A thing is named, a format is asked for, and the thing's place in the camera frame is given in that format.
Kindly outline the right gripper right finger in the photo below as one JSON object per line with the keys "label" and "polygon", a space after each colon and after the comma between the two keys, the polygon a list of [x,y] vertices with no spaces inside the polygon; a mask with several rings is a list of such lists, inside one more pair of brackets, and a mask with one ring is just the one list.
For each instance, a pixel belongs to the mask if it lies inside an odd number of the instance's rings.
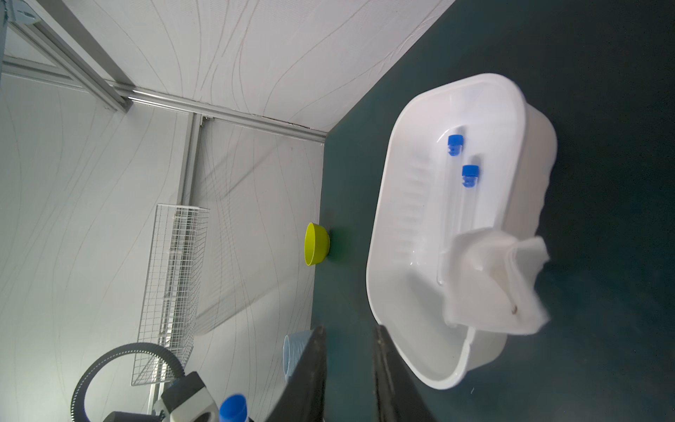
{"label": "right gripper right finger", "polygon": [[377,421],[435,420],[384,325],[374,330],[374,394]]}

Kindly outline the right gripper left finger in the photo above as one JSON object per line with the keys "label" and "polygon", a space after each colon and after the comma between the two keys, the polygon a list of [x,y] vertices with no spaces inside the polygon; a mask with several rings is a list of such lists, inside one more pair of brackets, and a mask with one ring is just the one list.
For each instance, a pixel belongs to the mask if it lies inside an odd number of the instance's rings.
{"label": "right gripper left finger", "polygon": [[319,326],[267,421],[324,421],[327,379],[326,330]]}

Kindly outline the test tube blue cap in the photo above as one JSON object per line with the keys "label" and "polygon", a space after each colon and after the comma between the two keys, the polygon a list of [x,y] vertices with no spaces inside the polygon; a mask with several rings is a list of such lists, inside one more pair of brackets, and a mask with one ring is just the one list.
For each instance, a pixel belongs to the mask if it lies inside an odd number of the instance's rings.
{"label": "test tube blue cap", "polygon": [[243,394],[234,394],[223,401],[219,408],[221,422],[249,422],[249,409]]}
{"label": "test tube blue cap", "polygon": [[457,230],[457,203],[459,200],[459,177],[462,167],[464,135],[453,134],[448,137],[448,155],[445,161],[443,192],[441,204],[441,233],[439,234],[439,258],[437,283],[443,286],[446,280],[446,262],[452,240]]}
{"label": "test tube blue cap", "polygon": [[460,198],[454,232],[462,234],[473,229],[480,179],[480,165],[464,165],[461,174]]}

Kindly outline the white wipe cloth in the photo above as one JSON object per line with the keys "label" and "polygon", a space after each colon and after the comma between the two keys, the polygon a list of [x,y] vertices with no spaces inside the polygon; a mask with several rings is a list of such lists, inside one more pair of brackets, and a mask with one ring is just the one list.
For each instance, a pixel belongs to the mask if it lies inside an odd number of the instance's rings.
{"label": "white wipe cloth", "polygon": [[525,240],[496,229],[453,237],[441,253],[446,325],[511,335],[536,334],[549,314],[534,285],[549,261],[542,237]]}

